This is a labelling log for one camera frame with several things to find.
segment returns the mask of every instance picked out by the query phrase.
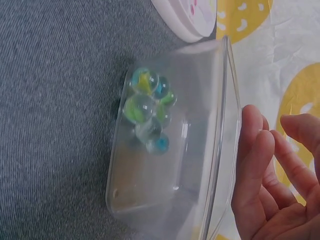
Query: yellow smiley face print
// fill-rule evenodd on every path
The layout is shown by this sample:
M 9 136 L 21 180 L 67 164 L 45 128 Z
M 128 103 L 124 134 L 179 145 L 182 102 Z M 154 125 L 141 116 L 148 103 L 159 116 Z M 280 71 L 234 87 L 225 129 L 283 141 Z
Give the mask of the yellow smiley face print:
M 315 63 L 307 66 L 292 80 L 287 88 L 278 112 L 276 120 L 276 130 L 283 134 L 284 137 L 291 143 L 293 150 L 303 160 L 307 167 L 313 165 L 313 155 L 299 142 L 289 138 L 281 124 L 280 117 L 286 115 L 298 115 L 310 113 L 320 118 L 320 63 Z M 279 180 L 287 187 L 292 188 L 288 177 L 284 170 L 276 161 L 275 170 Z M 298 202 L 305 204 L 305 200 L 296 194 Z
M 217 0 L 216 38 L 228 35 L 236 43 L 267 18 L 273 0 Z

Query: gray carpet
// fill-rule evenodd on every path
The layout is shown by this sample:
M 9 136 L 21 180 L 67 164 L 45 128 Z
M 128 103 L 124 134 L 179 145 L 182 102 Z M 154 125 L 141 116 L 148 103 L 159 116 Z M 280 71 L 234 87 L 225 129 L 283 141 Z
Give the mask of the gray carpet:
M 135 60 L 183 46 L 150 0 L 0 0 L 0 239 L 144 240 L 105 204 Z

